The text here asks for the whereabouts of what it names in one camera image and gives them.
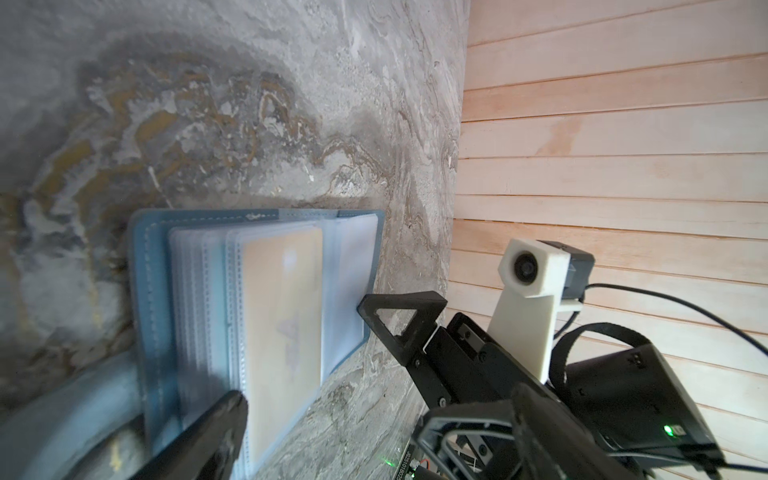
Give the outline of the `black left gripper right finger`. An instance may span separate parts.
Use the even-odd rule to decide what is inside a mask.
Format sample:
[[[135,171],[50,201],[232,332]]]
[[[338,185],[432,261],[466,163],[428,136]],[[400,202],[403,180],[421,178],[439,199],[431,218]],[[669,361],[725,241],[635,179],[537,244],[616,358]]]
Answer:
[[[501,443],[479,472],[449,445],[453,436]],[[634,479],[610,458],[557,401],[526,385],[494,402],[429,410],[412,440],[449,479]]]

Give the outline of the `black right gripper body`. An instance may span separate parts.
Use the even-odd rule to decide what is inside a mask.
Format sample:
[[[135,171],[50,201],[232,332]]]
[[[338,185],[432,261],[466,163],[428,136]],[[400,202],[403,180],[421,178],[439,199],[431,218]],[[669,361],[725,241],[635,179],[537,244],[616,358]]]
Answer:
[[[556,398],[463,313],[455,314],[448,326],[439,326],[406,369],[430,408],[509,399],[519,385]]]

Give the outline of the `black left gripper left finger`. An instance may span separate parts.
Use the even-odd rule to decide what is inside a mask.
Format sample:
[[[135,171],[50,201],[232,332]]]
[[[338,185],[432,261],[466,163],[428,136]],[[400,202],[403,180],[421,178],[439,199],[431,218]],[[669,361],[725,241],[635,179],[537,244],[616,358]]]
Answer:
[[[244,394],[227,392],[132,479],[230,479],[247,418]]]

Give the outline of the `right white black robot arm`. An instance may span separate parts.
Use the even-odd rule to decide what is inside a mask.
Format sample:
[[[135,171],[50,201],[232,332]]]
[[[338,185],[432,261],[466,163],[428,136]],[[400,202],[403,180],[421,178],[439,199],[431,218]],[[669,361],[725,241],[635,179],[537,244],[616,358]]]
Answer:
[[[593,323],[622,351],[571,362],[581,329],[546,333],[536,375],[514,341],[544,322],[534,299],[506,292],[493,324],[464,314],[447,326],[433,291],[363,298],[363,320],[428,405],[412,439],[450,479],[646,479],[690,466],[712,479],[727,462],[693,400],[652,342]]]

